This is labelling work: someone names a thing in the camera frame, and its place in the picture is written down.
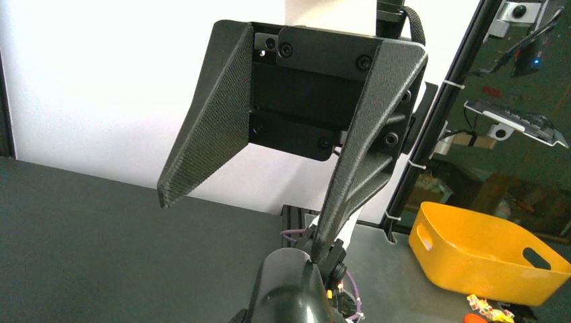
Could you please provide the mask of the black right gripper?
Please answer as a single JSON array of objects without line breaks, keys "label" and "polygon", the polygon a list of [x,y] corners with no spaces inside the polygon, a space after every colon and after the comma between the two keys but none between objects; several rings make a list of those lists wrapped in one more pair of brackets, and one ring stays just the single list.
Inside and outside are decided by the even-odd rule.
[{"label": "black right gripper", "polygon": [[416,40],[214,23],[190,108],[157,182],[161,208],[196,189],[248,141],[317,161],[340,148],[310,253],[314,263],[323,261],[347,221],[366,157],[395,161],[405,151],[427,60]]}]

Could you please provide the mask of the black earbud charging case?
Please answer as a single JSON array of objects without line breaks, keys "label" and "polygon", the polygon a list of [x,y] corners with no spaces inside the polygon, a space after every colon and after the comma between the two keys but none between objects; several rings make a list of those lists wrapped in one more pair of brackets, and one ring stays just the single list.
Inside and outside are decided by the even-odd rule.
[{"label": "black earbud charging case", "polygon": [[320,271],[307,253],[280,248],[264,259],[244,321],[334,321]]}]

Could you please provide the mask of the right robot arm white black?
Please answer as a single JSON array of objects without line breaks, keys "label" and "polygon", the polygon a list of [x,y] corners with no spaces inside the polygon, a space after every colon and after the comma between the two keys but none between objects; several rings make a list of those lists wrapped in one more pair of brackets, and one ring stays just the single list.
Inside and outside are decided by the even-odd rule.
[{"label": "right robot arm white black", "polygon": [[420,42],[302,26],[214,23],[157,190],[171,207],[247,145],[337,156],[317,223],[262,262],[235,322],[340,322],[343,226],[391,178],[428,62]]}]

